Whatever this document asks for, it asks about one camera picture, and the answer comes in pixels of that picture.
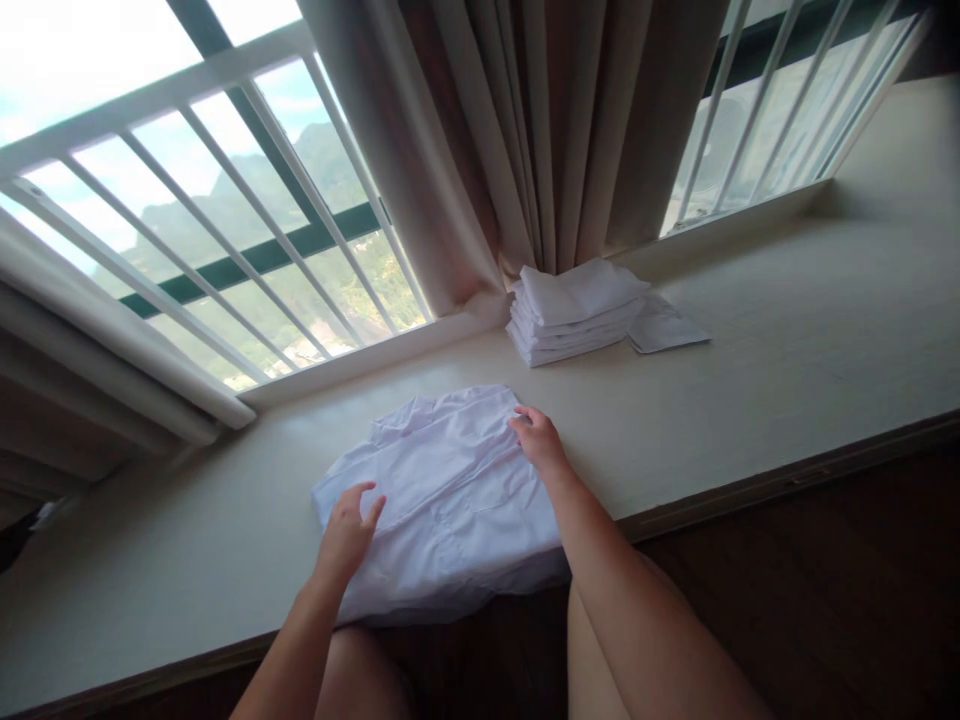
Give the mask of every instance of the green vegetation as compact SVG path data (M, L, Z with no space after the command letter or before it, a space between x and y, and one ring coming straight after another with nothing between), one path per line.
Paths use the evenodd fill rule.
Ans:
M330 123L309 125L295 143L295 148L332 212L366 202L349 158ZM285 232L306 223L303 212L265 157L238 156L231 160ZM223 173L209 195L196 196L193 200L239 249L271 237L236 185ZM178 202L148 206L141 218L192 267L225 255ZM397 328L405 330L424 322L383 233L378 231L357 238L350 242L350 247ZM155 282L177 273L176 268L143 237L138 236L136 244L122 254ZM313 255L306 262L365 343L389 337L386 323L339 248ZM94 279L116 297L126 294L122 287L115 287L117 281L108 273L98 269ZM274 270L264 275L264 279L330 354L337 355L355 348L350 334L296 266ZM319 351L253 282L228 288L223 295L298 367L306 367L321 359ZM186 307L271 377L289 372L276 355L210 298ZM214 377L235 389L253 384L231 363L169 317L158 315L149 322Z

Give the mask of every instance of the sky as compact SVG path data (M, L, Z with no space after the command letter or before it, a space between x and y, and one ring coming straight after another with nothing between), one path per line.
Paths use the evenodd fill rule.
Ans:
M234 45L300 18L295 0L208 1ZM0 146L201 61L165 0L3 3ZM302 62L256 82L291 140L308 124L329 120ZM260 152L222 93L193 108L228 155ZM134 135L190 195L209 193L220 168L179 113L135 128ZM83 150L76 159L138 215L146 205L173 201L119 139ZM64 166L49 165L26 177L114 249L133 244L133 228ZM93 271L89 257L2 194L0 207L82 270Z

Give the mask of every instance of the curtain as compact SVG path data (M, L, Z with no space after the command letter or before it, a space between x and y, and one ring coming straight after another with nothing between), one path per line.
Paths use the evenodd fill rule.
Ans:
M0 526L253 410L0 213Z
M726 2L299 2L438 315L659 236Z

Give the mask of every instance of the wooden floor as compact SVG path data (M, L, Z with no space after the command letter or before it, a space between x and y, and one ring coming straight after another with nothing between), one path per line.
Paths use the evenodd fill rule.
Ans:
M958 717L960 444L642 543L780 718ZM566 589L380 632L423 718L562 718ZM255 666L101 713L226 718Z

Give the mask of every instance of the folded white cloth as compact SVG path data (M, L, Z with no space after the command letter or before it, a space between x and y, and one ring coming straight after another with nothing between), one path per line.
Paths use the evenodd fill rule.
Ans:
M597 258L556 277L524 267L507 333L529 367L622 340L648 283Z
M594 315L592 318L587 318L580 322L564 323L561 325L540 325L531 313L523 283L518 282L514 284L513 292L516 300L514 300L510 306L510 316L523 328L524 334L532 338L553 338L558 335L573 335L583 332L584 330L608 327L618 323L629 324L643 306L643 296L641 295L619 307L607 310L606 312Z
M710 340L709 333L652 290L647 291L643 309L628 335L633 349L642 354Z
M550 498L507 425L518 404L503 385L414 398L330 468L312 491L324 526L351 485L377 483L364 515L387 496L338 624L451 621L565 578Z
M650 287L626 268L594 258L561 275L524 266L520 279L538 325L582 322L636 300Z
M559 349L548 348L546 350L525 347L516 329L516 324L512 320L507 324L507 334L510 336L510 339L513 340L513 344L517 347L517 352L520 353L520 357L523 358L527 367L535 368L540 365L557 362L558 360L566 360L567 358L576 357L577 355L583 355L584 353L593 352L594 350L605 348L608 345L613 345L623 340L626 335L626 330L621 330L574 347Z

